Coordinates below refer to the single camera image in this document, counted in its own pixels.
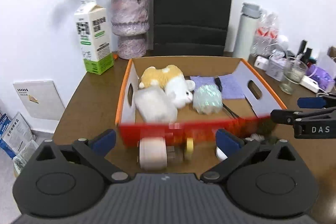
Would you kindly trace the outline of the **yellow tape roll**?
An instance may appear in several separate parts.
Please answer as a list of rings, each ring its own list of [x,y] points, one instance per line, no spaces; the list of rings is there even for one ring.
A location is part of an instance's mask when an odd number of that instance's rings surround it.
[[[190,161],[194,153],[194,139],[187,138],[185,143],[184,159]]]

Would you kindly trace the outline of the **bubble wrap bundle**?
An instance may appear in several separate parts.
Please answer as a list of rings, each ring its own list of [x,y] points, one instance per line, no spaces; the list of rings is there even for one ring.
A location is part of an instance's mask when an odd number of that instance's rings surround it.
[[[218,87],[213,85],[202,85],[194,92],[193,108],[198,114],[218,113],[223,108],[222,94]]]

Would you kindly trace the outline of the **pink tape roll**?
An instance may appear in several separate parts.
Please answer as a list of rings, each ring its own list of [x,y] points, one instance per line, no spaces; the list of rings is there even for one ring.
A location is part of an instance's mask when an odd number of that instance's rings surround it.
[[[167,167],[166,142],[162,137],[142,138],[139,141],[139,164],[144,170]]]

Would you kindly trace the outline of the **purple cloth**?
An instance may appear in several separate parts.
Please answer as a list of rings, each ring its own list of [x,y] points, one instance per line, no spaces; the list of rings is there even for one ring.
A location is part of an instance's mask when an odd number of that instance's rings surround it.
[[[245,98],[242,88],[232,74],[217,77],[190,76],[190,80],[196,84],[196,90],[203,85],[215,85],[221,92],[224,100],[240,100]]]

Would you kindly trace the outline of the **white plush pouch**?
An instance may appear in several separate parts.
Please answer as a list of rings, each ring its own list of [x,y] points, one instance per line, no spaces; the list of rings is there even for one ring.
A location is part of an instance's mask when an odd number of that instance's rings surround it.
[[[136,91],[134,102],[142,119],[147,123],[170,123],[177,120],[177,108],[157,86]]]

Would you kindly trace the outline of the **yellow white plush toy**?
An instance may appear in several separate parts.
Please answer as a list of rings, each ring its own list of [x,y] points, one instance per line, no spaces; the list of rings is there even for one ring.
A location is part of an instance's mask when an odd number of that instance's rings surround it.
[[[141,76],[139,88],[160,87],[171,99],[177,109],[181,109],[193,101],[195,82],[185,79],[183,72],[175,65],[163,69],[148,67]]]

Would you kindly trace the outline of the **white round lid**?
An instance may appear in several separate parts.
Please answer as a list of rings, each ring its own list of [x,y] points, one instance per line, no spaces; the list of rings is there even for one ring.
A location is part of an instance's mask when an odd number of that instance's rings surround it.
[[[219,147],[216,148],[216,156],[219,161],[224,161],[228,158],[227,155]]]

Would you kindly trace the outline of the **purple package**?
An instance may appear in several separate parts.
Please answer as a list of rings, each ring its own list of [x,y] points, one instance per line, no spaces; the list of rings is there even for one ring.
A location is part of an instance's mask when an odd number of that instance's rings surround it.
[[[335,85],[335,79],[331,77],[327,71],[315,64],[311,64],[308,67],[306,75],[307,77],[315,80],[318,83],[319,88],[326,91],[327,93],[331,92]]]

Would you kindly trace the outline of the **white power strip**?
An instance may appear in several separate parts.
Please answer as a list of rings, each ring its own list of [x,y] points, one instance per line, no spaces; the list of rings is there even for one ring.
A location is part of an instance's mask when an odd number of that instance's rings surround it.
[[[319,87],[318,83],[315,80],[311,79],[308,76],[303,76],[299,84],[315,94],[325,92]]]

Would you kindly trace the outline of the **black cosmetic bottles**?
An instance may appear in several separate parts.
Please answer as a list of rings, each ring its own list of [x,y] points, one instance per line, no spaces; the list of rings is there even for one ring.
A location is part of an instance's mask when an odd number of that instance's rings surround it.
[[[298,52],[295,58],[307,64],[310,60],[311,53],[312,53],[312,49],[307,47],[307,41],[302,40],[299,45],[299,49],[298,49]]]

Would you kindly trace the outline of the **white flat box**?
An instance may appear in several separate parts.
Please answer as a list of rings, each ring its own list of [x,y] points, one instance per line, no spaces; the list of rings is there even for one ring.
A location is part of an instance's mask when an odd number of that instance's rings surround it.
[[[52,80],[13,83],[32,118],[59,121],[65,107]]]

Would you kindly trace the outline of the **red orange cardboard box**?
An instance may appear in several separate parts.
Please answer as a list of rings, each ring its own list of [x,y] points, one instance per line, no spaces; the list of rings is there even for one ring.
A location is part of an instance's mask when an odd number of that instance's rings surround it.
[[[225,128],[239,137],[261,134],[273,110],[285,104],[243,59],[211,56],[130,60],[123,78],[116,125],[125,146],[142,138],[167,145],[212,141]]]

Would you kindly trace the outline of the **white thermos bottle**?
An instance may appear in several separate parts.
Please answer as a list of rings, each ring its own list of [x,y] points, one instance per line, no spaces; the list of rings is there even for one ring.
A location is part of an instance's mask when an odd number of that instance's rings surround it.
[[[260,16],[261,9],[259,5],[243,3],[233,57],[248,60]]]

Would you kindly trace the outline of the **pink ceramic vase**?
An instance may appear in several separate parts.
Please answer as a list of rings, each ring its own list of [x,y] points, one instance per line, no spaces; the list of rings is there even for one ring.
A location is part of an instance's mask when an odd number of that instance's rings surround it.
[[[111,0],[112,32],[118,36],[117,54],[122,59],[146,53],[149,30],[148,0]]]

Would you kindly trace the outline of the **black paper bag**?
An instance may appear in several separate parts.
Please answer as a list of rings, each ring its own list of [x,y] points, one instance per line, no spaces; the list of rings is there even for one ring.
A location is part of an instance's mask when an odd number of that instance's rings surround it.
[[[153,52],[222,56],[232,0],[153,0]]]

